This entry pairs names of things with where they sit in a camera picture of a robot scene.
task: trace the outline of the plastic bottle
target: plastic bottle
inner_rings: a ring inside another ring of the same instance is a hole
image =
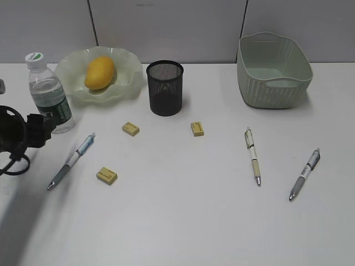
[[[51,116],[57,126],[52,133],[62,133],[74,127],[67,97],[58,77],[47,68],[41,53],[26,56],[29,72],[29,91],[41,115]]]

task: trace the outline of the black mesh pencil holder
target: black mesh pencil holder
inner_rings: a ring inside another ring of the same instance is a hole
[[[147,69],[150,109],[161,116],[177,114],[182,107],[182,74],[177,62],[161,60]]]

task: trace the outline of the pen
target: pen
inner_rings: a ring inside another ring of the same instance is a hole
[[[246,147],[250,152],[251,166],[253,167],[254,178],[255,178],[257,185],[260,186],[261,185],[261,176],[260,176],[259,163],[258,163],[257,157],[256,157],[253,135],[251,134],[251,130],[249,127],[247,127],[247,129],[246,129],[246,131],[244,133],[244,137],[245,137],[245,141],[246,141]]]
[[[291,193],[290,193],[290,201],[293,201],[295,197],[300,192],[303,184],[307,180],[307,177],[310,175],[310,172],[314,169],[317,162],[321,158],[320,148],[317,148],[313,153],[311,158],[308,160],[306,166],[303,168],[302,173],[300,174],[299,178],[297,179],[295,185],[293,186]]]
[[[96,134],[92,133],[84,140],[84,142],[80,145],[80,147],[76,150],[76,152],[70,157],[68,162],[66,162],[63,165],[63,167],[59,170],[59,172],[52,179],[47,190],[51,190],[63,179],[63,177],[69,172],[69,170],[79,160],[79,158],[82,157],[84,155],[84,153],[86,153],[87,149],[90,148],[90,146],[94,143],[95,137],[96,137]]]

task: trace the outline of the mango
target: mango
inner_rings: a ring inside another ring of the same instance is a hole
[[[109,57],[97,57],[87,67],[85,86],[91,90],[103,89],[110,84],[115,72],[115,64]]]

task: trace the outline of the yellow eraser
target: yellow eraser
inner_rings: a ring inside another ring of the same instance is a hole
[[[192,133],[194,133],[195,137],[203,136],[205,134],[204,129],[202,128],[201,122],[192,122],[191,129],[192,129]]]
[[[124,124],[122,129],[124,132],[131,136],[134,136],[139,132],[139,127],[133,125],[131,122],[127,122],[126,124]]]
[[[117,174],[106,167],[102,167],[101,170],[96,174],[97,178],[105,183],[111,185],[116,179]]]

